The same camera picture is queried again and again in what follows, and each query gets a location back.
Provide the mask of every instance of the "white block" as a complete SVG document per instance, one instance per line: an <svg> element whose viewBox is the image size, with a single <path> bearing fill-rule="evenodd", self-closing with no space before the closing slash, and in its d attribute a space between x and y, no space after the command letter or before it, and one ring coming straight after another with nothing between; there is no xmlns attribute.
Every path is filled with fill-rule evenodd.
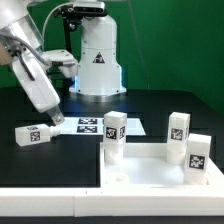
<svg viewBox="0 0 224 224"><path fill-rule="evenodd" d="M167 162L173 165L184 164L187 145L167 143Z"/></svg>
<svg viewBox="0 0 224 224"><path fill-rule="evenodd" d="M59 134L60 129L58 127L48 127L46 124L15 128L16 142L20 146L49 142L51 137Z"/></svg>
<svg viewBox="0 0 224 224"><path fill-rule="evenodd" d="M172 113L169 117L167 141L185 142L189 133L190 114Z"/></svg>
<svg viewBox="0 0 224 224"><path fill-rule="evenodd" d="M104 115L105 162L119 164L126 143L127 114L111 111Z"/></svg>
<svg viewBox="0 0 224 224"><path fill-rule="evenodd" d="M167 135L167 162L184 163L189 133L190 114L174 112L169 117Z"/></svg>
<svg viewBox="0 0 224 224"><path fill-rule="evenodd" d="M211 136L190 134L185 159L184 183L206 184Z"/></svg>
<svg viewBox="0 0 224 224"><path fill-rule="evenodd" d="M127 114L111 111L104 115L104 124L112 127L120 127L127 124Z"/></svg>

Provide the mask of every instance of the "cable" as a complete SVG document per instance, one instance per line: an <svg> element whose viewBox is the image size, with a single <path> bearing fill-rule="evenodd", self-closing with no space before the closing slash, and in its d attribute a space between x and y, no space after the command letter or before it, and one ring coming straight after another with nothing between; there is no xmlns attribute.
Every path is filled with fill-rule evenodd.
<svg viewBox="0 0 224 224"><path fill-rule="evenodd" d="M37 60L39 60L41 63L43 63L46 66L51 66L52 63L51 62L47 62L46 60L44 60L37 52L35 49L33 49L28 43L26 43L24 40L22 40L19 37L13 36L11 34L5 33L0 31L0 36L2 37L6 37L15 41L18 41L20 44L23 44L25 47L27 47L30 52L37 58Z"/></svg>
<svg viewBox="0 0 224 224"><path fill-rule="evenodd" d="M44 39L44 36L45 36L45 31L46 31L46 27L47 27L47 24L49 22L49 19L51 17L51 15L54 13L55 10L59 9L60 7L62 6L65 6L65 5L71 5L71 2L70 3L64 3L64 4L61 4L61 5L58 5L57 7L55 7L54 9L51 10L51 12L48 14L45 22L44 22L44 25L43 25L43 29L42 29L42 38Z"/></svg>
<svg viewBox="0 0 224 224"><path fill-rule="evenodd" d="M25 69L27 75L30 77L30 79L31 79L32 81L35 81L35 78L34 78L33 75L31 74L29 68L27 67L25 61L23 60L23 56L22 56L21 52L20 52L20 51L16 51L15 53L16 53L16 55L17 55L17 57L18 57L20 63L22 64L23 68Z"/></svg>
<svg viewBox="0 0 224 224"><path fill-rule="evenodd" d="M145 58L144 58L143 52L142 52L142 46L141 46L141 43L140 43L138 31L137 31L137 26L136 26L136 22L135 22L133 8L132 8L132 5L131 5L131 0L127 0L127 1L128 1L128 5L129 5L130 14L131 14L132 25L134 27L134 33L135 33L135 38L136 38L136 42L137 42L138 52L139 52L141 62L142 62L142 66L143 66L145 76L146 76L147 88L150 89L149 88L149 73L148 73L148 69L147 69L147 66L146 66L146 63L145 63Z"/></svg>

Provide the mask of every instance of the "black tabletop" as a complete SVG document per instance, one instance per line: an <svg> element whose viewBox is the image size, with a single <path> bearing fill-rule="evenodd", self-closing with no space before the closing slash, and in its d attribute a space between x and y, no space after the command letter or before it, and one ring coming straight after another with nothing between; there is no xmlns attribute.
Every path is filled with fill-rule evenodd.
<svg viewBox="0 0 224 224"><path fill-rule="evenodd" d="M127 142L166 142L168 119L172 112L191 114L190 132L212 136L210 158L224 169L224 119L189 92L129 90L122 100L91 103L71 98L59 90L60 108L67 117L103 117L109 111L125 112L128 118L139 118L146 136L127 136ZM19 147L15 142L15 127L33 124L53 125L46 113L40 114L21 88L0 89L0 187L99 187L99 143L102 136L61 135L51 142ZM158 217L136 217L141 223L157 222ZM191 217L192 223L202 223L203 217ZM211 217L221 223L222 217ZM76 223L90 219L76 219ZM123 217L99 218L95 223L129 223L135 219ZM159 218L171 223L172 218ZM73 223L65 218L35 219L34 223Z"/></svg>
<svg viewBox="0 0 224 224"><path fill-rule="evenodd" d="M0 218L1 224L223 224L221 216L148 217L14 217Z"/></svg>

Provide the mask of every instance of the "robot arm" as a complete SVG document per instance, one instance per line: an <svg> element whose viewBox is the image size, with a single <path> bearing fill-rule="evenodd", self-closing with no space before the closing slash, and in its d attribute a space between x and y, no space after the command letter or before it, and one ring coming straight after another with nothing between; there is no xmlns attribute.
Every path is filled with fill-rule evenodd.
<svg viewBox="0 0 224 224"><path fill-rule="evenodd" d="M11 67L35 108L47 112L58 125L64 121L58 107L60 99L45 70L56 64L72 76L77 63L65 51L41 52L42 37L27 11L28 4L40 1L0 0L0 64Z"/></svg>
<svg viewBox="0 0 224 224"><path fill-rule="evenodd" d="M117 25L103 2L72 1L55 11L63 17L65 40L69 32L81 25L81 60L75 84L69 89L73 97L91 102L109 102L122 98L122 69L116 60Z"/></svg>

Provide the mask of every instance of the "white paper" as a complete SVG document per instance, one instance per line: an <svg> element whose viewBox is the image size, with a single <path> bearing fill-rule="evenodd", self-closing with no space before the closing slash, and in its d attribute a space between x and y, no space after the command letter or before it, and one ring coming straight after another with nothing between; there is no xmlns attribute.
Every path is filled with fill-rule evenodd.
<svg viewBox="0 0 224 224"><path fill-rule="evenodd" d="M103 118L65 117L65 121L58 127L61 135L103 135ZM138 118L127 119L126 135L145 135Z"/></svg>

